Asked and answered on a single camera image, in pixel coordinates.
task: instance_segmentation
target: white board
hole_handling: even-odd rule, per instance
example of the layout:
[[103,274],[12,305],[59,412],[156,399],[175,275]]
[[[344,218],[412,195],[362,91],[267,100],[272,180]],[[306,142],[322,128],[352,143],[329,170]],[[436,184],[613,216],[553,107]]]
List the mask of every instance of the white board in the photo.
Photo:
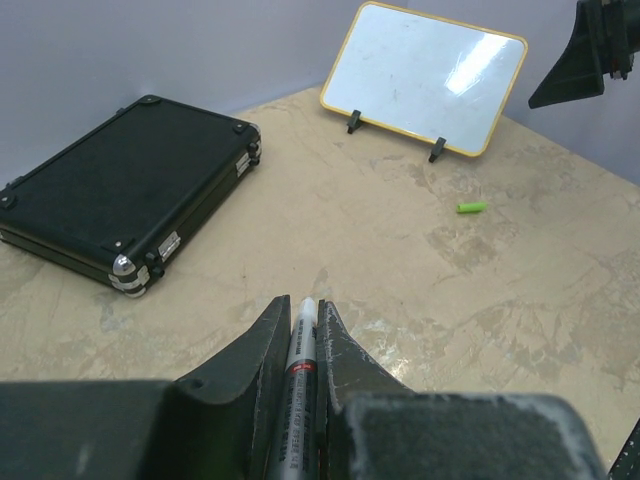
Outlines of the white board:
[[527,52],[520,37],[367,2],[322,105],[468,156],[482,154]]

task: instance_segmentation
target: beige tabletop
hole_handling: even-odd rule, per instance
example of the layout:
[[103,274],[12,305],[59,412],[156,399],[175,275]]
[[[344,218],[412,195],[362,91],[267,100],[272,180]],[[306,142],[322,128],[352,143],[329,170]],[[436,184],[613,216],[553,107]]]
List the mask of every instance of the beige tabletop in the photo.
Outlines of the beige tabletop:
[[640,416],[638,188],[506,118],[431,165],[318,95],[241,115],[262,164],[138,300],[0,246],[0,379],[175,378],[312,295],[413,389],[564,397],[610,464]]

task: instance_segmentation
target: green cylinder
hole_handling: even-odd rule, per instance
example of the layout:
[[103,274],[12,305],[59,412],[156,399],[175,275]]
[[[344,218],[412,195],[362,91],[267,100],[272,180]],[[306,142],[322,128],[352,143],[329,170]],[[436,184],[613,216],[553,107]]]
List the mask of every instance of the green cylinder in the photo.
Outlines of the green cylinder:
[[487,208],[485,202],[477,203],[459,203],[457,211],[458,213],[480,213]]

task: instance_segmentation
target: black briefcase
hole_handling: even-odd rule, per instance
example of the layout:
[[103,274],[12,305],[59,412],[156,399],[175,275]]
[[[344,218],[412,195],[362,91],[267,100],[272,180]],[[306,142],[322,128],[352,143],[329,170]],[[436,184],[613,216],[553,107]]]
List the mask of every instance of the black briefcase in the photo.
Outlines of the black briefcase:
[[146,95],[0,192],[0,237],[138,297],[260,162],[254,124]]

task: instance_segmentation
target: marker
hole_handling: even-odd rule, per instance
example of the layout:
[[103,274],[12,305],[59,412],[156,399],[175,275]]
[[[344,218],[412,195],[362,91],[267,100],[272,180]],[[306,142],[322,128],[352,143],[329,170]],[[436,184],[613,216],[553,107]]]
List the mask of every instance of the marker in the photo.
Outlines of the marker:
[[487,208],[487,204],[484,202],[459,203],[457,212],[458,213],[480,213],[480,212],[484,212],[486,208]]
[[267,462],[267,480],[317,480],[316,327],[318,309],[305,298],[289,343],[284,390]]

